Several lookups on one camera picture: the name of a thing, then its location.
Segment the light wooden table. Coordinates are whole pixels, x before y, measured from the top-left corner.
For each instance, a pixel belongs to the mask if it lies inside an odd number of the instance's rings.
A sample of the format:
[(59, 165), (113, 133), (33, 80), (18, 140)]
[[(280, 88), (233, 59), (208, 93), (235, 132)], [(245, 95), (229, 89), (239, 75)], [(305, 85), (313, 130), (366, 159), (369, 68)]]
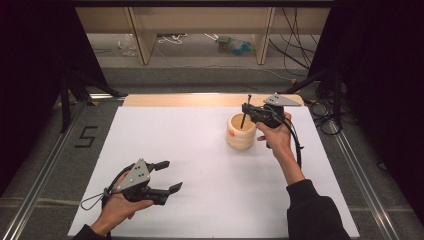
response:
[(190, 93), (190, 94), (131, 94), (124, 107), (240, 107), (247, 94)]

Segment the black pen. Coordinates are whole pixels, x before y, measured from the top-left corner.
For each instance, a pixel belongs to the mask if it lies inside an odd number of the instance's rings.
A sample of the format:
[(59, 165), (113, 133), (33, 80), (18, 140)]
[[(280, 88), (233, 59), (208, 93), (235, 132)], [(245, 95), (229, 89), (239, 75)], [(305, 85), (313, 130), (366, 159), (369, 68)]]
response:
[(242, 116), (242, 120), (241, 120), (241, 124), (240, 124), (240, 129), (243, 129), (243, 127), (244, 127), (246, 116), (247, 116), (247, 113), (246, 113), (247, 110), (245, 108), (246, 108), (247, 105), (250, 104), (251, 98), (252, 98), (252, 95), (251, 94), (248, 94), (247, 95), (247, 101), (242, 104), (243, 116)]

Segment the person's left hand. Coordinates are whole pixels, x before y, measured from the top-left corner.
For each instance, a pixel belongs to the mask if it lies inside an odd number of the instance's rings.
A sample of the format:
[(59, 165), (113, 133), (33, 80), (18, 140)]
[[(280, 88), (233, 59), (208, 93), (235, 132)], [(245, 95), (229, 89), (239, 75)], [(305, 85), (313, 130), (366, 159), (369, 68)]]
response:
[(121, 193), (113, 194), (90, 229), (97, 235), (105, 236), (126, 219), (131, 219), (137, 211), (151, 207), (153, 204), (152, 200), (129, 202)]

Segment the person's right hand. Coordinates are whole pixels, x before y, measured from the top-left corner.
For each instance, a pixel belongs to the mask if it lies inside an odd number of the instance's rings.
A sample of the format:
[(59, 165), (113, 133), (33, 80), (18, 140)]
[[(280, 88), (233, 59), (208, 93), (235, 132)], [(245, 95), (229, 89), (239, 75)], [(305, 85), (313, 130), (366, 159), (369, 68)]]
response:
[(294, 155), (291, 150), (291, 133), (289, 129), (281, 124), (277, 128), (270, 128), (262, 122), (256, 124), (258, 130), (263, 135), (258, 137), (258, 141), (266, 141), (270, 146), (274, 157), (278, 161), (293, 160)]

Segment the black frame bar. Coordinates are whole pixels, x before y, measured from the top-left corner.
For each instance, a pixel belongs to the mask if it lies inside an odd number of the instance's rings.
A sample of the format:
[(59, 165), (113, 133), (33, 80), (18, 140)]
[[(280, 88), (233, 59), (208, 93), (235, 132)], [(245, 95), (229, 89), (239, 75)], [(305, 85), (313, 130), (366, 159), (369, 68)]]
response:
[(74, 7), (332, 7), (337, 0), (67, 0)]

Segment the beige wooden shelf unit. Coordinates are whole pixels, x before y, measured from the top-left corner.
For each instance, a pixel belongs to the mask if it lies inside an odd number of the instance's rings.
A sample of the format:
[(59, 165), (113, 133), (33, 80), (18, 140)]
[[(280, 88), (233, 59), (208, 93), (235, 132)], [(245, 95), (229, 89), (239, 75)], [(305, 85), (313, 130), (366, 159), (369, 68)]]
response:
[(159, 34), (250, 34), (257, 63), (265, 63), (269, 36), (322, 33), (329, 10), (300, 7), (78, 7), (88, 33), (132, 34), (142, 64)]

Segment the black metal stand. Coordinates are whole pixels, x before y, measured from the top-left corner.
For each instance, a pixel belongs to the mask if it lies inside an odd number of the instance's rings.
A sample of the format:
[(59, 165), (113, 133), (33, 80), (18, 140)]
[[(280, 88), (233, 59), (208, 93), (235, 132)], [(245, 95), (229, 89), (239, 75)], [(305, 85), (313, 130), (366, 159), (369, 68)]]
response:
[(112, 89), (106, 82), (100, 82), (80, 71), (66, 69), (60, 80), (60, 100), (62, 110), (62, 129), (64, 133), (71, 124), (71, 110), (68, 92), (71, 92), (77, 101), (87, 101), (90, 99), (86, 87), (94, 86), (112, 97), (126, 97), (125, 93), (120, 93)]
[(320, 80), (315, 95), (319, 99), (323, 99), (332, 94), (333, 96), (333, 110), (331, 119), (335, 122), (339, 130), (342, 129), (341, 125), (341, 98), (342, 98), (342, 80), (341, 75), (338, 70), (335, 68), (325, 68), (322, 69), (311, 76), (307, 77), (305, 80), (301, 81), (288, 88), (287, 90), (280, 91), (280, 94), (294, 94), (295, 92), (303, 89), (304, 87), (310, 85), (312, 82)]

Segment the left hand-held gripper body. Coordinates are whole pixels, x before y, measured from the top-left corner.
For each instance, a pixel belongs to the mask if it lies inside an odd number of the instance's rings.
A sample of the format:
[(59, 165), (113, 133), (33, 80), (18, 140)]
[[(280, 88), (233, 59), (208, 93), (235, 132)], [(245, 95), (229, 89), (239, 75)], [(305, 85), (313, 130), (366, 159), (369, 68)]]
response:
[(152, 200), (155, 205), (164, 205), (169, 196), (169, 191), (149, 187), (150, 173), (154, 170), (155, 164), (147, 163), (143, 158), (140, 158), (130, 167), (116, 190), (122, 193), (129, 202)]

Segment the cream ribbed pen holder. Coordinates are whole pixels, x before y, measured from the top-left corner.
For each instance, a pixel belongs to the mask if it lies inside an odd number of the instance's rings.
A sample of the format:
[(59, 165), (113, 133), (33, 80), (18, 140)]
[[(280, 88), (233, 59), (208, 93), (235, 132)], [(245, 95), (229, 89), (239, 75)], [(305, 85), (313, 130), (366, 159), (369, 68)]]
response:
[(255, 140), (256, 125), (247, 115), (243, 129), (240, 129), (243, 113), (232, 115), (227, 121), (226, 140), (230, 147), (236, 150), (250, 148)]

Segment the clear plastic bag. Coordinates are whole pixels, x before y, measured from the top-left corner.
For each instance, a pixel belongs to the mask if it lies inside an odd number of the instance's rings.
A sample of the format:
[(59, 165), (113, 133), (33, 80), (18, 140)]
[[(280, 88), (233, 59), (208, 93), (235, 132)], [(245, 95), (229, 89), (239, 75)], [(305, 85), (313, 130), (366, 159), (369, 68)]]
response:
[(123, 56), (137, 56), (137, 47), (132, 34), (126, 34), (118, 41), (117, 47), (121, 50)]

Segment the white table mat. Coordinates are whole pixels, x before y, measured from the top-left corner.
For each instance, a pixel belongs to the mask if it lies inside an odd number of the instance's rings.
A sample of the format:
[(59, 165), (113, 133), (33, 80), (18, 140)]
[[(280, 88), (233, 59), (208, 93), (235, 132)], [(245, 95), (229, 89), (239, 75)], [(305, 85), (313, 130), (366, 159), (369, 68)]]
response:
[(236, 107), (121, 107), (69, 230), (75, 235), (99, 215), (94, 195), (126, 166), (169, 161), (150, 187), (180, 190), (117, 226), (119, 238), (281, 239), (288, 235), (289, 196), (278, 162), (264, 143), (244, 151), (226, 142)]

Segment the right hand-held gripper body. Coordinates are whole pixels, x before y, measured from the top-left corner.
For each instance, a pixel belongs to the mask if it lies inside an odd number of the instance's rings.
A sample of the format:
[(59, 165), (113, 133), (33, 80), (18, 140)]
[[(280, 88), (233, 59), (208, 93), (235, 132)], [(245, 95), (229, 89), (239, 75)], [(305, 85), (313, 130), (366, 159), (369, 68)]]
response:
[(253, 122), (264, 123), (269, 128), (277, 128), (284, 120), (284, 108), (300, 107), (301, 104), (279, 94), (273, 94), (263, 101), (263, 105), (253, 108)]

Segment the aluminium floor rail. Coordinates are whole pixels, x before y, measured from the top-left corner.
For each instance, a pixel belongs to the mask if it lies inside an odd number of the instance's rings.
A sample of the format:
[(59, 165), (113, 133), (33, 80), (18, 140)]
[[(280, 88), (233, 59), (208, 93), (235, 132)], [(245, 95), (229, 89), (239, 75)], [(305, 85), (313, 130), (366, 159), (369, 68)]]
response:
[(85, 102), (77, 103), (75, 105), (71, 111), (70, 122), (60, 131), (59, 135), (55, 139), (54, 146), (44, 160), (41, 169), (37, 172), (36, 178), (31, 182), (31, 187), (25, 196), (18, 200), (13, 200), (12, 198), (7, 198), (5, 200), (6, 206), (16, 207), (17, 211), (13, 215), (13, 218), (5, 229), (5, 232), (0, 235), (0, 240), (19, 240), (50, 176), (62, 156), (64, 148), (72, 134), (73, 128), (84, 108)]
[(385, 240), (400, 240), (400, 237), (395, 230), (393, 221), (389, 214), (385, 210), (382, 202), (377, 196), (369, 178), (366, 176), (355, 152), (353, 151), (346, 135), (342, 128), (331, 120), (329, 123), (330, 129), (334, 131), (334, 136), (337, 144), (342, 151), (344, 159), (349, 166), (349, 169), (361, 191), (361, 194), (367, 203), (368, 209), (370, 210), (383, 238)]

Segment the colourful plastic bag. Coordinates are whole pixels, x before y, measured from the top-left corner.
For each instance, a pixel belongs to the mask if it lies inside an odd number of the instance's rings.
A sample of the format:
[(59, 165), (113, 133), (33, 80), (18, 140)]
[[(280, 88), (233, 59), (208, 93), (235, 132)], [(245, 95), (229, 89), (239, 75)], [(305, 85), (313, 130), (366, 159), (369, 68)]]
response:
[(235, 39), (228, 36), (219, 36), (217, 39), (218, 46), (221, 50), (230, 52), (235, 56), (243, 54), (255, 55), (256, 51), (253, 46), (246, 41)]

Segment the black curtain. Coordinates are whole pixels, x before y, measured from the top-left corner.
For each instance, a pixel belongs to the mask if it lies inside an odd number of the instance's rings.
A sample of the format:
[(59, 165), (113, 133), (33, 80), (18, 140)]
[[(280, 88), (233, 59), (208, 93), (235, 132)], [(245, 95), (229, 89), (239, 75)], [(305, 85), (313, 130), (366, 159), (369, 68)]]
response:
[(333, 64), (380, 161), (424, 224), (424, 0), (333, 0), (310, 72)]
[(62, 82), (84, 100), (106, 80), (69, 0), (0, 0), (0, 195), (44, 127)]

